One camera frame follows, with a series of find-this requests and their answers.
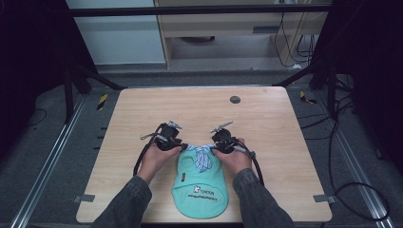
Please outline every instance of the gray sleeve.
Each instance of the gray sleeve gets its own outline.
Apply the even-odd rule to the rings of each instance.
[[[234,178],[233,187],[240,198],[240,213],[245,228],[295,227],[290,216],[260,184],[252,169],[241,170]]]
[[[134,176],[95,219],[91,227],[140,227],[151,197],[147,183]]]

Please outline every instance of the small round object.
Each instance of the small round object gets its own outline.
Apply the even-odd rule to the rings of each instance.
[[[239,97],[239,96],[232,96],[232,97],[229,99],[229,101],[230,101],[232,104],[238,104],[238,103],[240,103],[240,97]]]

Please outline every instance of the black pole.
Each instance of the black pole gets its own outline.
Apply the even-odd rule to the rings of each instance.
[[[294,5],[232,5],[232,6],[191,6],[191,7],[151,7],[115,9],[69,9],[46,11],[47,14],[68,15],[72,17],[99,16],[139,16],[173,14],[215,14],[215,13],[259,13],[259,12],[313,12],[329,11],[331,4],[294,4]]]

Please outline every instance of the person's right hand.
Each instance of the person's right hand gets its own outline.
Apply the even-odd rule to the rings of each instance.
[[[244,143],[244,139],[237,139],[237,140]],[[249,157],[249,155],[247,155],[244,152],[234,150],[233,152],[231,152],[229,154],[223,154],[220,152],[220,150],[213,149],[213,153],[235,175],[237,175],[239,173],[239,171],[242,169],[245,169],[245,168],[251,169],[252,168],[252,160]]]

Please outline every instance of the person's left hand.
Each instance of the person's left hand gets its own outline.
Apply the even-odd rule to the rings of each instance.
[[[162,151],[155,143],[152,143],[143,156],[142,166],[140,167],[137,176],[142,178],[145,182],[151,183],[151,180],[163,167],[165,162],[179,154],[181,150],[182,148],[177,146],[173,149]]]

